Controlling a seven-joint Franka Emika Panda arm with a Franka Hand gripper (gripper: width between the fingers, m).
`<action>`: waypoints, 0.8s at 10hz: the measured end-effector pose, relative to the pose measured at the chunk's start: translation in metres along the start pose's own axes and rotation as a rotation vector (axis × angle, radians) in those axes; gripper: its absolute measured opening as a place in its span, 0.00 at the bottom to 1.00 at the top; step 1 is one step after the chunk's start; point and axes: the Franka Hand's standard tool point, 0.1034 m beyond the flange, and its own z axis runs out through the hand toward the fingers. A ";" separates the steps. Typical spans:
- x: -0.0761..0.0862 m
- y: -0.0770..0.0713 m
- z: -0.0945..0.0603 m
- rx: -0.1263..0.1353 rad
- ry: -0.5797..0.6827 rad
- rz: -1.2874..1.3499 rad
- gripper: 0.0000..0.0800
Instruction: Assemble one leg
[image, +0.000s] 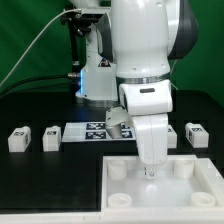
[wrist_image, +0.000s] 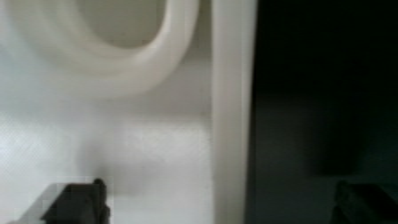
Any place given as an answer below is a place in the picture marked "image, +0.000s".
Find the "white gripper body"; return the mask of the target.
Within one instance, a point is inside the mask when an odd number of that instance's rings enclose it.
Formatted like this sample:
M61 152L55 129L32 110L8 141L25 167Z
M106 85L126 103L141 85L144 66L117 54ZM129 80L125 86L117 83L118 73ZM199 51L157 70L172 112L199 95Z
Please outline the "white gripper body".
M168 115L135 116L132 122L141 163L150 168L163 165L167 160Z

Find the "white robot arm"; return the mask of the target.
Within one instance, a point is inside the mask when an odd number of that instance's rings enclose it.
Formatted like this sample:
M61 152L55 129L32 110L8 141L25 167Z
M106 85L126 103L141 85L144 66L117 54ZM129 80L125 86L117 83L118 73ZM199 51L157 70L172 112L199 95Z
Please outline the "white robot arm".
M106 107L106 131L133 127L145 176L167 160L168 113L173 109L170 59L186 56L198 26L188 0L69 0L74 21L87 29L87 63L80 103Z

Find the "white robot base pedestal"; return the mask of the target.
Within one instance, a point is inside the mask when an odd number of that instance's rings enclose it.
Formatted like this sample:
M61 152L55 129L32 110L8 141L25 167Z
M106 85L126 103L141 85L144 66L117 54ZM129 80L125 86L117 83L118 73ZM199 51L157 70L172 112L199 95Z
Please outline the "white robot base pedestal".
M81 70L77 102L92 107L111 107L118 103L115 65L98 54L96 26L86 35L86 64Z

